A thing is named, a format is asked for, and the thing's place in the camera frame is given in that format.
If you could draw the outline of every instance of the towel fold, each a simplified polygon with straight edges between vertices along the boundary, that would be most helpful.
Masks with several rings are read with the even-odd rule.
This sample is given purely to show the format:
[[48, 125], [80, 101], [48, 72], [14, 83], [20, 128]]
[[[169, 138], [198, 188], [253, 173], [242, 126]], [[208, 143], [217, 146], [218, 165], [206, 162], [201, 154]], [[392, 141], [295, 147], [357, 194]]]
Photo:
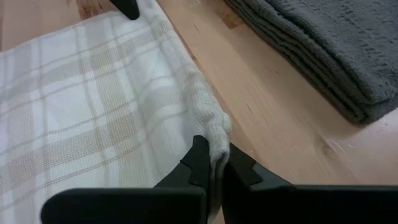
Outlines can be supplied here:
[[226, 2], [348, 120], [398, 106], [398, 1]]
[[108, 12], [0, 53], [0, 223], [40, 223], [66, 189], [152, 187], [197, 134], [217, 187], [228, 115], [157, 3], [138, 4], [138, 20]]

